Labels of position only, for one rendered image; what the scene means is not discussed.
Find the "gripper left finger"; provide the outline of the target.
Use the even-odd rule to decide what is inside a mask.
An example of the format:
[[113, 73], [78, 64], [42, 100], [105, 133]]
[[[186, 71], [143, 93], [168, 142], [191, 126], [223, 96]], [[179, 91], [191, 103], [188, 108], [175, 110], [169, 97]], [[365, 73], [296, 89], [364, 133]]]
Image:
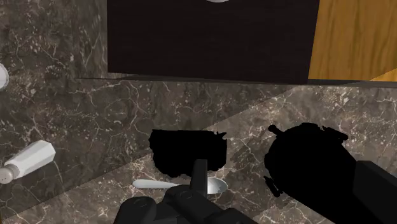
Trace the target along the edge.
[[207, 199], [207, 161], [193, 164], [190, 184], [174, 186], [157, 204], [151, 197], [124, 201], [113, 224], [222, 224], [224, 212]]

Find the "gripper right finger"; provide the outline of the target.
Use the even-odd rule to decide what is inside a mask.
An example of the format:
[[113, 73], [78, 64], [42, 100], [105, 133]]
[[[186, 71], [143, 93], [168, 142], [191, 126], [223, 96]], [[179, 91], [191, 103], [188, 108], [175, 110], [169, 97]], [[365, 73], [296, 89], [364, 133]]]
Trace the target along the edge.
[[369, 160], [356, 162], [353, 194], [381, 222], [397, 224], [397, 178]]

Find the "black boxy object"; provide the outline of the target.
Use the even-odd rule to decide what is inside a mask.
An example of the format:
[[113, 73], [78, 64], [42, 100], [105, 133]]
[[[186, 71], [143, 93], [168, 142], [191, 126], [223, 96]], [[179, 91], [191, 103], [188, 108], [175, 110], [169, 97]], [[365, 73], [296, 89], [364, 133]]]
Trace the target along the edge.
[[176, 178], [191, 176], [197, 159], [207, 160], [209, 171], [218, 171], [226, 164], [227, 140], [224, 132], [208, 130], [154, 129], [149, 138], [155, 167]]

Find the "white spoon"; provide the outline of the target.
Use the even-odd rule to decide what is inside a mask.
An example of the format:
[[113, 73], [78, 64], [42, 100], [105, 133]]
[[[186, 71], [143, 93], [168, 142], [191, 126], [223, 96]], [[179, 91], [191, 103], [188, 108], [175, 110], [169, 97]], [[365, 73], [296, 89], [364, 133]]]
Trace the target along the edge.
[[[149, 180], [149, 179], [137, 179], [132, 182], [133, 187], [139, 189], [169, 189], [179, 184]], [[228, 185], [222, 179], [216, 177], [208, 177], [207, 179], [207, 193], [209, 195], [223, 193], [228, 189]]]

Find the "black rounded object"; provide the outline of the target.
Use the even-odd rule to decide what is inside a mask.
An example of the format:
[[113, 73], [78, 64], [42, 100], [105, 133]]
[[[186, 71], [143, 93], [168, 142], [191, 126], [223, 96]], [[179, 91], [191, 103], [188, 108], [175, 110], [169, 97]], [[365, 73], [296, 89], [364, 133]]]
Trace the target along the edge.
[[275, 197], [286, 193], [304, 204], [349, 200], [356, 160], [342, 145], [347, 134], [308, 122], [268, 130], [275, 139], [264, 156], [270, 174], [264, 179]]

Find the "white shaker bottle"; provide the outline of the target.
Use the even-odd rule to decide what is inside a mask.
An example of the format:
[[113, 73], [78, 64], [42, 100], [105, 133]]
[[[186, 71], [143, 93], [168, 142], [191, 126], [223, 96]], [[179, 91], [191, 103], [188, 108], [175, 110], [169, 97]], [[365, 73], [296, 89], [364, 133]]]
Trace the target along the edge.
[[53, 161], [56, 151], [51, 143], [39, 140], [18, 152], [0, 167], [0, 184], [11, 183], [14, 179], [45, 166]]

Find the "white round object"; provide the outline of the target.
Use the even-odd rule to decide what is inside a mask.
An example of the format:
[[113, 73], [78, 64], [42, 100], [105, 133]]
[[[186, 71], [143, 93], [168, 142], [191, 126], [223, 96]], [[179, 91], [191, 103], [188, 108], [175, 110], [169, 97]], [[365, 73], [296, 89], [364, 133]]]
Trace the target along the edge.
[[0, 63], [0, 91], [5, 89], [9, 83], [10, 76], [5, 66]]

